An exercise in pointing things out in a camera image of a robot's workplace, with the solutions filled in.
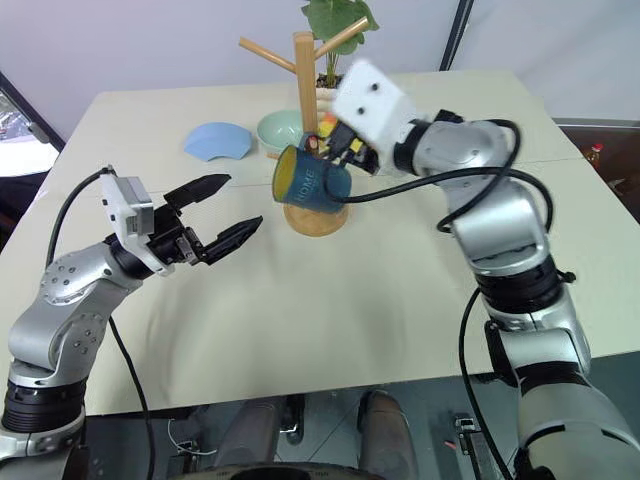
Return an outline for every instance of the table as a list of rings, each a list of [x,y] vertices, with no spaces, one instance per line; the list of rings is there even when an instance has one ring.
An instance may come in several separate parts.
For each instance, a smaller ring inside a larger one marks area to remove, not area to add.
[[[593,355],[637,350],[640,229],[541,103],[508,72],[395,80],[431,115],[446,108],[468,119],[504,117],[520,125],[518,168],[554,194],[552,251],[560,268],[578,275],[571,292]],[[240,161],[210,163],[182,152],[199,124],[224,120],[255,131],[264,114],[295,102],[294,84],[99,95],[0,255],[3,284],[11,286],[0,291],[0,343],[35,295],[66,194],[111,163],[120,175],[140,176],[156,205],[163,192],[195,177],[230,173],[233,180],[215,197],[184,210],[184,223],[204,241],[245,218],[265,219],[230,257],[150,278],[115,311],[150,408],[457,375],[459,321],[475,283],[455,240],[435,230],[445,213],[442,192],[424,188],[357,205],[337,233],[308,238],[287,225],[271,200],[274,163],[256,148]],[[358,175],[353,190],[397,181]],[[109,233],[99,191],[87,189],[70,211],[58,252]],[[485,319],[475,308],[467,342],[472,372],[490,369]],[[0,369],[9,360],[0,355]],[[140,408],[110,334],[89,378],[86,407],[89,414]]]

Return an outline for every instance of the black cable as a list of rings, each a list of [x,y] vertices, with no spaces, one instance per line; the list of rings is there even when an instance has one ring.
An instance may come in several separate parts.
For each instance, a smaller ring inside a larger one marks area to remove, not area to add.
[[[413,180],[411,182],[407,182],[402,185],[397,185],[395,187],[387,188],[385,190],[380,190],[378,192],[373,192],[365,195],[358,195],[355,197],[339,197],[334,195],[329,190],[329,167],[331,165],[331,162],[327,161],[323,169],[323,179],[322,179],[323,188],[327,196],[331,198],[334,202],[363,203],[363,202],[370,202],[372,200],[377,200],[379,198],[389,197],[391,195],[396,195],[398,193],[406,192],[408,190],[412,190],[414,188],[422,187],[425,185],[432,185],[434,183],[442,182],[445,180],[451,180],[454,178],[468,177],[473,175],[494,175],[494,177],[491,179],[489,184],[486,187],[484,187],[480,191],[480,193],[478,193],[475,197],[473,197],[471,200],[465,203],[462,207],[451,212],[450,214],[448,214],[446,217],[444,217],[442,220],[438,222],[436,228],[439,231],[444,233],[450,233],[451,228],[449,227],[449,224],[453,222],[456,218],[460,217],[461,215],[464,215],[469,210],[474,208],[482,200],[484,200],[498,186],[500,181],[502,181],[502,179],[504,179],[506,176],[513,176],[516,178],[520,178],[526,181],[527,183],[531,183],[543,194],[543,196],[545,197],[545,201],[547,201],[547,209],[550,210],[549,200],[551,199],[551,195],[548,194],[548,190],[542,184],[542,182],[540,182],[534,176],[524,172],[518,172],[517,174],[511,175],[511,173],[514,172],[514,170],[511,170],[511,167],[516,161],[518,153],[520,152],[520,145],[522,144],[522,136],[520,135],[520,129],[518,128],[518,126],[515,123],[511,122],[510,120],[493,119],[488,121],[495,123],[500,127],[509,128],[514,135],[513,149],[511,150],[511,153],[507,157],[507,161],[501,167],[463,168],[460,170],[454,170],[451,172],[444,172],[444,173],[439,173],[437,175],[431,175],[429,177],[419,178],[417,180]]]
[[[116,339],[120,352],[122,352],[124,361],[127,362],[131,379],[133,380],[133,384],[136,386],[138,398],[142,405],[142,416],[144,418],[145,426],[147,427],[147,440],[149,441],[149,466],[147,467],[147,480],[153,480],[153,471],[156,465],[156,442],[153,436],[153,427],[151,425],[151,415],[149,413],[149,406],[147,405],[147,398],[144,395],[144,390],[142,390],[142,385],[140,384],[140,379],[136,373],[136,368],[133,365],[133,360],[131,360],[131,355],[129,355],[129,352],[127,352],[127,349],[122,342],[122,337],[120,337],[120,333],[116,327],[116,322],[113,321],[113,317],[109,317],[109,326],[111,327],[113,338]]]
[[[488,121],[495,123],[499,127],[508,128],[513,132],[513,148],[511,149],[511,153],[507,157],[507,161],[505,162],[505,164],[502,165],[502,167],[500,167],[500,172],[491,179],[489,184],[486,187],[484,187],[478,195],[473,197],[471,200],[465,203],[462,207],[451,212],[449,215],[447,215],[446,217],[444,217],[442,220],[438,222],[438,225],[436,225],[436,228],[440,232],[443,232],[443,233],[451,232],[451,227],[449,227],[449,224],[451,222],[453,222],[459,216],[464,215],[473,207],[478,205],[482,200],[484,200],[498,186],[498,184],[502,181],[502,179],[509,173],[509,170],[511,170],[511,167],[515,163],[516,157],[520,152],[520,145],[522,144],[522,135],[520,134],[520,129],[518,128],[518,125],[516,125],[511,120],[493,119]]]
[[[100,178],[100,175],[104,173],[110,173],[110,172],[113,172],[113,169],[108,167],[101,168],[99,171],[92,173],[87,178],[82,180],[76,186],[76,188],[71,190],[71,193],[62,204],[62,207],[60,207],[60,211],[58,212],[56,221],[53,224],[53,229],[51,230],[51,237],[49,238],[49,247],[47,248],[47,260],[46,260],[45,267],[48,267],[53,262],[54,255],[56,253],[56,245],[58,244],[58,237],[60,236],[60,228],[62,228],[62,222],[64,220],[64,217],[67,215],[67,212],[69,211],[69,207],[71,207],[71,204],[73,203],[73,201],[80,194],[80,192],[82,192],[82,190],[84,190],[85,188],[87,188],[87,186],[89,186],[90,184],[95,182],[98,178]]]
[[[60,211],[58,212],[58,216],[56,217],[56,221],[53,224],[53,229],[51,231],[51,237],[49,239],[49,248],[47,249],[47,259],[46,266],[48,267],[53,262],[56,253],[56,245],[58,243],[58,237],[60,236],[60,229],[62,228],[62,222],[64,221],[64,217],[67,215],[71,204],[76,199],[76,197],[91,183],[95,182],[100,175],[105,173],[113,173],[114,170],[111,167],[102,168],[99,171],[89,175],[87,178],[82,180],[76,188],[74,188],[69,196],[66,198]],[[113,337],[118,344],[118,348],[120,348],[120,352],[124,357],[125,362],[127,363],[127,367],[129,368],[129,374],[131,375],[131,379],[133,380],[133,384],[136,387],[136,391],[138,392],[138,398],[140,400],[140,405],[142,406],[142,416],[144,418],[144,423],[147,429],[147,439],[149,441],[149,466],[147,468],[147,480],[153,480],[153,472],[155,469],[156,463],[156,444],[155,438],[153,436],[153,426],[151,425],[151,415],[149,413],[149,406],[147,404],[147,398],[144,395],[144,390],[142,389],[142,385],[140,384],[140,379],[138,378],[138,374],[136,373],[135,366],[133,365],[133,360],[131,360],[131,355],[127,351],[124,346],[124,342],[122,341],[122,337],[118,332],[118,328],[116,327],[116,323],[113,320],[113,317],[109,317],[109,326],[111,327],[111,332],[113,333]],[[86,417],[85,424],[82,426],[81,437],[84,438],[86,436]]]
[[[434,183],[451,180],[454,178],[476,176],[476,175],[493,175],[493,178],[491,179],[491,181],[487,184],[485,188],[483,188],[480,191],[480,193],[478,193],[470,201],[465,203],[462,207],[451,212],[449,215],[442,218],[438,222],[436,228],[439,231],[450,233],[451,227],[449,225],[451,224],[451,222],[453,222],[455,219],[457,219],[461,215],[464,215],[465,213],[469,212],[471,209],[476,207],[482,200],[484,200],[489,194],[491,194],[491,192],[498,186],[498,184],[505,177],[510,176],[510,177],[514,177],[529,183],[540,192],[547,207],[547,217],[545,220],[545,228],[547,232],[549,232],[553,224],[553,216],[554,216],[553,199],[551,198],[551,194],[549,190],[540,180],[538,180],[533,175],[529,175],[528,173],[521,172],[518,170],[511,170],[511,167],[513,166],[518,156],[518,153],[520,151],[520,146],[522,143],[520,129],[515,123],[509,120],[494,119],[490,121],[500,127],[509,128],[514,135],[514,145],[511,150],[511,153],[509,154],[505,164],[501,167],[465,168],[465,169],[455,170],[451,172],[444,172],[441,174],[420,178],[412,182],[408,182],[402,185],[398,185],[395,187],[387,188],[385,190],[380,190],[378,192],[373,192],[365,195],[358,195],[358,196],[352,196],[352,197],[339,197],[334,195],[329,190],[329,167],[331,165],[331,162],[327,161],[323,169],[323,179],[322,179],[323,188],[326,194],[329,196],[329,198],[331,198],[335,202],[364,203],[364,202],[370,202],[372,200],[377,200],[380,198],[389,197],[391,195],[397,195],[398,193],[406,192],[414,188],[418,188],[426,185],[432,185]],[[561,275],[562,278],[564,278],[564,275],[566,275],[566,274],[562,274],[560,271],[558,271],[558,274]],[[502,476],[505,478],[505,480],[513,480],[513,477],[509,472],[509,468],[507,467],[506,463],[504,462],[504,459],[500,455],[500,452],[498,451],[498,447],[496,446],[496,443],[493,440],[493,436],[491,435],[487,422],[485,421],[484,416],[482,415],[482,411],[480,410],[480,405],[478,404],[478,400],[476,398],[475,392],[473,391],[473,388],[471,386],[469,373],[467,371],[467,363],[466,363],[465,353],[464,353],[465,335],[467,331],[467,323],[469,322],[469,316],[471,314],[471,310],[479,295],[480,295],[480,289],[476,288],[476,290],[471,295],[469,302],[467,303],[464,314],[462,316],[462,321],[460,323],[460,334],[458,337],[458,357],[460,360],[460,370],[462,372],[462,380],[464,382],[467,396],[469,397],[469,402],[471,403],[473,413],[478,420],[478,424],[480,425],[480,429],[486,439],[489,450],[491,451],[491,454],[493,455],[493,458],[496,464],[498,465],[498,468]]]
[[[328,171],[328,165],[330,162],[325,163],[325,172]],[[340,197],[333,194],[329,191],[328,185],[328,175],[324,175],[324,188],[327,193],[327,196],[331,198],[334,202],[338,203],[365,203],[371,202],[372,200],[378,200],[385,197],[390,197],[392,195],[397,195],[398,193],[406,192],[408,190],[413,190],[414,188],[424,187],[426,185],[432,185],[434,183],[442,182],[444,180],[451,180],[453,178],[461,178],[461,177],[472,177],[477,175],[496,175],[502,170],[502,167],[474,167],[474,168],[463,168],[461,170],[454,170],[451,172],[439,173],[437,175],[432,175],[430,177],[423,177],[417,180],[413,180],[411,182],[403,183],[402,185],[397,185],[395,187],[386,188],[384,190],[379,190],[373,193],[367,193],[364,195],[357,195],[353,197]],[[551,193],[549,189],[538,180],[533,175],[530,175],[526,172],[522,172],[520,170],[509,170],[506,176],[517,178],[518,180],[522,180],[533,186],[542,198],[545,201],[545,205],[547,207],[547,217],[545,220],[545,228],[547,231],[551,229],[551,225],[553,224],[554,217],[554,207],[553,207],[553,199],[551,198]]]
[[[480,410],[480,405],[478,405],[478,400],[476,398],[476,394],[471,387],[471,380],[469,380],[469,373],[467,372],[467,362],[465,360],[464,354],[464,339],[467,333],[467,323],[469,322],[469,315],[471,314],[471,309],[473,308],[473,304],[476,303],[476,300],[480,295],[480,289],[476,288],[469,302],[467,303],[466,308],[464,309],[464,313],[462,314],[462,322],[460,322],[460,334],[458,336],[458,359],[460,361],[460,370],[462,371],[462,381],[464,382],[464,388],[467,391],[467,396],[469,397],[469,402],[471,403],[471,408],[473,409],[473,414],[476,416],[478,420],[478,424],[480,425],[480,430],[484,434],[484,438],[487,441],[487,446],[491,451],[491,455],[493,455],[496,464],[498,465],[498,469],[500,473],[505,478],[505,480],[513,480],[511,476],[511,472],[509,472],[509,468],[504,463],[504,459],[500,455],[498,451],[498,447],[496,446],[496,442],[493,440],[493,436],[489,431],[489,427],[487,426],[487,422],[484,420],[484,416],[482,415],[482,411]]]

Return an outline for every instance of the wooden base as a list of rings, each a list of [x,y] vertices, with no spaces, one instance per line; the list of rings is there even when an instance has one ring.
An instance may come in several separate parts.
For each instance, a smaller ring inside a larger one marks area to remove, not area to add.
[[[296,232],[309,237],[324,237],[337,231],[349,217],[349,206],[337,213],[321,213],[286,204],[283,207],[287,223]]]

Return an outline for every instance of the orange object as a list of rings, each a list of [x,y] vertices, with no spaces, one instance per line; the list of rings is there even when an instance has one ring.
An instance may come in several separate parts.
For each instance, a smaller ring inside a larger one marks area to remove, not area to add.
[[[584,158],[586,158],[591,166],[596,170],[600,168],[600,152],[602,151],[602,147],[604,147],[604,145],[601,143],[595,143],[589,150],[582,152]]]

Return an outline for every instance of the light blue plate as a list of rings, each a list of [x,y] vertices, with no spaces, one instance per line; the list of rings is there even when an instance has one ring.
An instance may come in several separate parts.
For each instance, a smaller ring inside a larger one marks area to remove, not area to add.
[[[258,140],[267,153],[274,155],[289,145],[297,146],[302,134],[302,116],[298,110],[273,112],[258,123]]]
[[[216,157],[241,159],[251,149],[251,132],[233,123],[200,125],[187,137],[184,151],[208,162]]]

